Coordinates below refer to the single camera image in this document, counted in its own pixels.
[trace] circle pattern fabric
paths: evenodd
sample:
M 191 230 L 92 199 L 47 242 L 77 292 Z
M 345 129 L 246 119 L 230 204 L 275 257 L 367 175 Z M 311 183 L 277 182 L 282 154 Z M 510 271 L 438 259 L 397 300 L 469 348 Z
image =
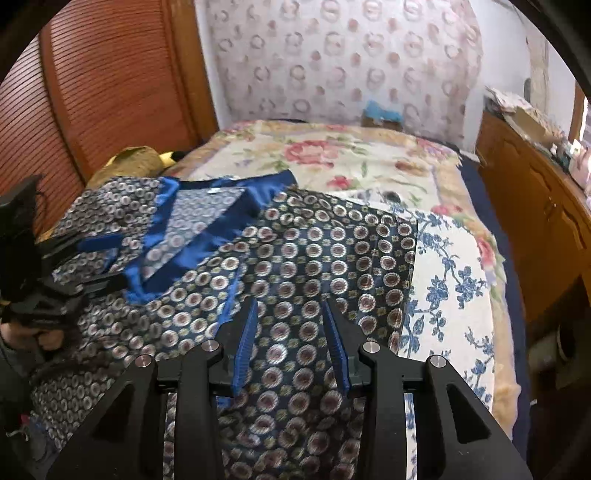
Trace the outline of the circle pattern fabric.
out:
M 177 192 L 164 240 L 146 253 L 144 279 L 150 278 L 193 238 L 223 214 L 244 192 L 242 188 L 181 190 Z
M 110 271 L 123 268 L 141 253 L 141 239 L 156 211 L 160 188 L 157 179 L 118 177 L 96 190 L 85 190 L 68 208 L 53 235 L 77 230 L 86 235 L 121 233 L 124 240 Z M 115 251 L 81 253 L 54 272 L 57 281 L 68 283 L 103 273 Z
M 320 304 L 335 297 L 368 338 L 396 352 L 415 237 L 414 223 L 385 212 L 305 190 L 278 194 L 241 237 L 158 300 L 134 306 L 112 294 L 93 301 L 79 320 L 81 343 L 54 361 L 76 367 L 49 369 L 34 390 L 50 437 L 61 448 L 137 355 L 162 360 L 186 353 L 215 336 L 227 301 L 233 302 L 231 316 L 253 295 L 259 325 L 247 382 L 228 408 L 219 409 L 228 477 L 351 478 L 363 399 L 350 401 L 336 388 Z M 229 299 L 234 282 L 236 298 Z M 170 395 L 165 478 L 174 472 L 175 402 Z

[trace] wooden cabinet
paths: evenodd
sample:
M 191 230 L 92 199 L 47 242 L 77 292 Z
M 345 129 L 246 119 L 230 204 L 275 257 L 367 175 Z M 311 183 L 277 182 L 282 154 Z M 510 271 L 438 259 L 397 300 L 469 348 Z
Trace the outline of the wooden cabinet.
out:
M 200 122 L 213 115 L 209 90 L 200 112 L 192 111 L 191 91 L 200 89 L 185 75 L 188 64 L 176 41 L 197 35 L 183 28 L 196 22 L 192 2 L 193 16 L 178 23 L 187 17 L 186 3 L 70 0 L 42 30 L 41 59 L 56 120 L 86 180 L 123 148 L 189 150 L 208 138 Z M 192 38 L 191 54 L 198 59 L 199 37 Z
M 584 194 L 544 154 L 487 112 L 476 152 L 511 242 L 527 321 L 555 323 L 559 319 L 549 317 L 565 312 L 556 306 L 570 299 L 573 285 L 590 283 L 591 211 Z M 583 303 L 589 304 L 590 292 L 585 294 Z

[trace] blue object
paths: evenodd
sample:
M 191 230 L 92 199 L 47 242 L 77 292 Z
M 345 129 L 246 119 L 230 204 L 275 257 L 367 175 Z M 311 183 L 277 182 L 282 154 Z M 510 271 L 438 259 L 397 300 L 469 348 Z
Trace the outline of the blue object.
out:
M 229 397 L 216 397 L 216 407 L 225 410 L 232 406 L 232 399 Z
M 326 343 L 328 344 L 330 361 L 333 364 L 336 383 L 339 391 L 346 396 L 351 388 L 347 354 L 345 353 L 339 331 L 336 329 L 335 319 L 328 303 L 325 301 L 322 302 L 322 325 L 324 326 L 324 335 L 326 336 Z
M 142 254 L 125 267 L 129 284 L 126 295 L 130 303 L 145 304 L 161 296 L 186 271 L 195 268 L 219 247 L 239 236 L 248 225 L 253 224 L 261 210 L 271 202 L 273 197 L 289 185 L 296 184 L 296 179 L 289 170 L 284 170 L 273 175 L 241 180 L 222 178 L 181 181 L 163 177 L 161 182 L 157 210 L 146 233 Z M 164 240 L 177 192 L 185 189 L 215 187 L 243 187 L 245 191 L 224 214 L 195 236 L 185 248 L 148 280 L 142 282 L 141 267 L 144 257 L 151 248 Z
M 242 330 L 242 336 L 234 357 L 234 376 L 232 377 L 232 392 L 238 395 L 240 389 L 246 383 L 248 365 L 251 362 L 252 344 L 255 341 L 256 326 L 258 325 L 258 302 L 252 301 L 251 311 L 248 313 L 246 325 Z
M 121 233 L 106 233 L 105 235 L 87 236 L 78 242 L 76 248 L 79 252 L 97 252 L 120 248 L 123 242 Z
M 123 235 L 121 233 L 106 233 L 104 235 L 87 236 L 80 240 L 76 245 L 79 252 L 98 252 L 101 250 L 110 250 L 105 257 L 105 265 L 101 273 L 108 272 L 115 260 L 121 243 L 123 242 Z
M 377 120 L 378 122 L 387 120 L 390 122 L 402 123 L 402 115 L 400 115 L 400 113 L 393 112 L 391 110 L 385 110 L 374 100 L 370 100 L 368 102 L 368 104 L 365 106 L 365 110 L 363 110 L 363 114 L 369 118 Z

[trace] gray sleeve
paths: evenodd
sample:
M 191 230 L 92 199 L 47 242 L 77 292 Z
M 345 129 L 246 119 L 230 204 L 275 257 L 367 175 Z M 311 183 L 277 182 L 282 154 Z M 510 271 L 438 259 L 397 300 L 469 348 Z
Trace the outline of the gray sleeve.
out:
M 28 397 L 28 376 L 43 363 L 39 350 L 11 349 L 0 335 L 0 401 L 20 403 Z

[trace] blue fabric strip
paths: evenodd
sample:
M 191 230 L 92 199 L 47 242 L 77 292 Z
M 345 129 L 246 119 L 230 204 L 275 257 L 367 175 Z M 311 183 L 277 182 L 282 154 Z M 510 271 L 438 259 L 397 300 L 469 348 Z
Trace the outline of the blue fabric strip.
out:
M 248 365 L 251 361 L 252 345 L 255 341 L 257 325 L 258 302 L 256 299 L 253 299 L 251 311 L 248 312 L 246 325 L 242 330 L 242 336 L 240 337 L 240 342 L 238 342 L 236 356 L 234 357 L 234 375 L 232 377 L 232 393 L 234 393 L 234 396 L 238 395 L 238 392 L 240 392 L 241 388 L 246 383 Z
M 228 296 L 226 303 L 223 306 L 222 313 L 217 317 L 217 322 L 221 325 L 222 323 L 229 322 L 232 320 L 230 318 L 230 312 L 232 311 L 232 307 L 234 306 L 234 302 L 236 300 L 236 291 L 238 290 L 238 282 L 240 277 L 238 275 L 234 275 L 232 282 L 230 283 L 230 287 L 228 288 Z
M 166 226 L 170 213 L 173 211 L 174 199 L 180 185 L 177 180 L 163 177 L 160 179 L 160 190 L 156 198 L 157 210 L 152 217 L 152 224 L 148 228 L 148 232 L 144 236 L 144 245 L 142 253 L 127 264 L 124 269 L 124 274 L 127 277 L 127 300 L 131 303 L 144 303 L 142 299 L 142 277 L 141 266 L 144 260 L 144 255 L 150 251 L 154 245 L 158 245 L 164 240 Z
M 123 241 L 121 233 L 106 233 L 105 235 L 87 236 L 78 242 L 76 248 L 79 252 L 98 252 L 120 248 Z
M 341 340 L 333 313 L 327 301 L 322 302 L 322 325 L 324 327 L 326 343 L 328 343 L 329 347 L 335 380 L 341 393 L 347 396 L 351 388 L 351 383 L 349 382 L 349 363 L 343 347 L 343 341 Z
M 288 170 L 274 175 L 240 180 L 180 181 L 162 178 L 162 181 L 163 187 L 158 195 L 161 202 L 152 220 L 152 225 L 146 234 L 142 254 L 130 262 L 125 269 L 129 285 L 126 295 L 130 303 L 147 303 L 161 296 L 187 270 L 196 268 L 199 263 L 211 256 L 219 247 L 239 236 L 248 225 L 253 223 L 261 210 L 271 202 L 277 193 L 296 183 L 294 176 Z M 229 186 L 243 187 L 245 191 L 223 215 L 193 238 L 152 277 L 142 283 L 141 266 L 144 255 L 164 239 L 164 232 L 177 191 L 179 189 Z

